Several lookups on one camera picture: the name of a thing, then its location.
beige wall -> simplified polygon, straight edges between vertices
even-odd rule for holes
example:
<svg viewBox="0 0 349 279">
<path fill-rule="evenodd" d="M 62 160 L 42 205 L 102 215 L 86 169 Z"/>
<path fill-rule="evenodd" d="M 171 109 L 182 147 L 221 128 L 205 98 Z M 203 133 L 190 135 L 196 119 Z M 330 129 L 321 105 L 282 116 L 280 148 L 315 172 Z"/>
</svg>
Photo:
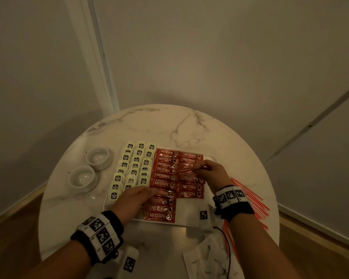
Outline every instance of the beige wall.
<svg viewBox="0 0 349 279">
<path fill-rule="evenodd" d="M 349 99 L 265 168 L 280 204 L 349 239 Z"/>
<path fill-rule="evenodd" d="M 0 213 L 102 118 L 63 0 L 0 0 Z"/>
<path fill-rule="evenodd" d="M 121 109 L 198 109 L 262 161 L 349 89 L 349 0 L 94 5 Z"/>
</svg>

white marble table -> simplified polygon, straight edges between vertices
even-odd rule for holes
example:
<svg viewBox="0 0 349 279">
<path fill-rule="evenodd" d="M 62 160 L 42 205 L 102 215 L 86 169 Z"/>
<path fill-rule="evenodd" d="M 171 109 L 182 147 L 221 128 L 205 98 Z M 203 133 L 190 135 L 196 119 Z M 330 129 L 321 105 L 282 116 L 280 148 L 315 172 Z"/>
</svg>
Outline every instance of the white marble table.
<svg viewBox="0 0 349 279">
<path fill-rule="evenodd" d="M 39 217 L 39 243 L 43 259 L 62 247 L 75 227 L 103 210 L 103 202 L 123 145 L 144 140 L 159 147 L 213 155 L 234 177 L 264 199 L 270 216 L 263 220 L 273 240 L 279 242 L 279 216 L 269 177 L 253 150 L 228 126 L 215 118 L 186 107 L 146 105 L 104 118 L 77 138 L 62 156 L 49 178 Z M 110 167 L 99 173 L 99 184 L 91 192 L 75 195 L 67 183 L 68 172 L 86 165 L 85 151 L 105 146 L 114 154 Z M 131 222 L 123 234 L 125 242 L 140 251 L 136 278 L 187 278 L 181 252 L 199 240 L 183 227 Z M 111 265 L 93 267 L 88 278 L 104 278 Z"/>
</svg>

black cable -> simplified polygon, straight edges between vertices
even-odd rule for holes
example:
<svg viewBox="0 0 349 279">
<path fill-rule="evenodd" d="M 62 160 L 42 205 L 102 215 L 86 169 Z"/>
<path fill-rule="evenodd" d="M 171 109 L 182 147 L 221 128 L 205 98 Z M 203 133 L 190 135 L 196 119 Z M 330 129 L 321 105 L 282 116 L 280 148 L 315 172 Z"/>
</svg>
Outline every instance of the black cable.
<svg viewBox="0 0 349 279">
<path fill-rule="evenodd" d="M 229 249 L 229 268 L 227 269 L 227 276 L 226 276 L 226 279 L 229 279 L 229 273 L 230 273 L 230 265 L 232 263 L 232 254 L 230 253 L 230 245 L 229 245 L 229 240 L 227 239 L 225 233 L 218 227 L 214 226 L 213 227 L 214 229 L 218 229 L 221 231 L 221 233 L 224 235 L 225 239 L 226 239 L 226 243 L 227 243 L 227 247 Z"/>
</svg>

person's left hand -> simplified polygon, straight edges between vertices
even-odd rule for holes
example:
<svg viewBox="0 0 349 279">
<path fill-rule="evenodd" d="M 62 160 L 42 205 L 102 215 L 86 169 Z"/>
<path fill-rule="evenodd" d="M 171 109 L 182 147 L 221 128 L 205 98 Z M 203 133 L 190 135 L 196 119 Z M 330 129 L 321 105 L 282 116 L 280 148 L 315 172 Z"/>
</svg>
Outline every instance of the person's left hand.
<svg viewBox="0 0 349 279">
<path fill-rule="evenodd" d="M 157 193 L 157 188 L 144 186 L 125 189 L 110 210 L 125 226 L 139 211 L 147 215 L 153 209 L 153 205 L 156 205 L 154 196 Z"/>
</svg>

white ceramic mug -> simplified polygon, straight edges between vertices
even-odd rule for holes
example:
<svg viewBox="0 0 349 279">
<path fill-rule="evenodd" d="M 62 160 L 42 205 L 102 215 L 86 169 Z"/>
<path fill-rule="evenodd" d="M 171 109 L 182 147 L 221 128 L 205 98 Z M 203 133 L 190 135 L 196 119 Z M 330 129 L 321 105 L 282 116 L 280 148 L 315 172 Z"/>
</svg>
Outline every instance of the white ceramic mug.
<svg viewBox="0 0 349 279">
<path fill-rule="evenodd" d="M 68 183 L 79 193 L 89 192 L 98 184 L 98 177 L 93 168 L 87 165 L 73 169 L 68 176 Z"/>
<path fill-rule="evenodd" d="M 112 154 L 105 147 L 97 147 L 86 152 L 88 164 L 95 170 L 103 170 L 112 163 Z"/>
</svg>

